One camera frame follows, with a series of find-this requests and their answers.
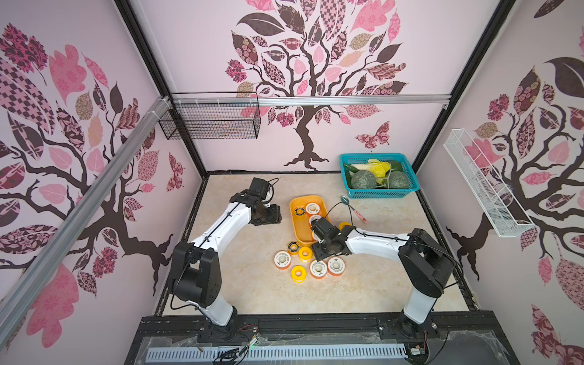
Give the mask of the yellow plastic storage box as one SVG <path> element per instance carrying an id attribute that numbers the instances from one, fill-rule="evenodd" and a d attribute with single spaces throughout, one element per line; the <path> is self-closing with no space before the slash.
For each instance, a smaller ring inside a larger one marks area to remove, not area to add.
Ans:
<path id="1" fill-rule="evenodd" d="M 328 214 L 328 210 L 325 206 L 324 200 L 320 196 L 301 196 L 296 197 L 290 201 L 290 215 L 292 219 L 292 224 L 294 228 L 294 234 L 296 237 L 296 241 L 301 246 L 311 246 L 312 244 L 316 243 L 317 241 L 313 238 L 313 232 L 311 230 L 311 225 L 309 224 L 310 215 L 305 212 L 305 215 L 296 216 L 295 209 L 305 206 L 310 202 L 316 202 L 320 205 L 321 212 L 319 215 L 321 217 L 325 217 Z"/>

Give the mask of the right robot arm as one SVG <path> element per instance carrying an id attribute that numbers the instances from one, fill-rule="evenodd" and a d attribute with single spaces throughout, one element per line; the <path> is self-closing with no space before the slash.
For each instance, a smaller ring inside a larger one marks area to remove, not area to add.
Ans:
<path id="1" fill-rule="evenodd" d="M 427 325 L 430 312 L 443 295 L 455 271 L 456 261 L 422 229 L 409 234 L 382 234 L 348 225 L 338 228 L 325 219 L 311 225 L 316 243 L 311 247 L 318 261 L 334 257 L 369 255 L 401 263 L 412 290 L 401 312 L 402 325 Z"/>

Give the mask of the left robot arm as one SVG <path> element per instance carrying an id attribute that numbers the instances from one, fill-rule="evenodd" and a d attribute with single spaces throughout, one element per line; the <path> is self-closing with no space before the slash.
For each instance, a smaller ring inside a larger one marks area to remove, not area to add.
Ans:
<path id="1" fill-rule="evenodd" d="M 220 258 L 246 226 L 281 222 L 281 209 L 272 204 L 273 195 L 272 187 L 266 193 L 246 189 L 235 194 L 223 214 L 202 235 L 176 245 L 167 277 L 172 298 L 195 307 L 216 326 L 231 325 L 237 310 L 221 294 Z"/>

